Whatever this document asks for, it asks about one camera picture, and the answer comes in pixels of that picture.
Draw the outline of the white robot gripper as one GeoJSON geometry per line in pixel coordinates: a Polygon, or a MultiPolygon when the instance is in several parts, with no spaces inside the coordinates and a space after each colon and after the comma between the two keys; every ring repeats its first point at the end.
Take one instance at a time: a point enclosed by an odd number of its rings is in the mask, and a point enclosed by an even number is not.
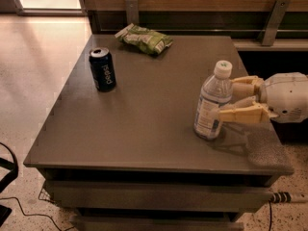
{"type": "Polygon", "coordinates": [[[300,72],[277,73],[264,81],[256,75],[231,80],[233,96],[243,99],[259,93],[259,102],[247,107],[221,107],[218,119],[223,122],[300,123],[308,118],[308,77],[300,72]]]}

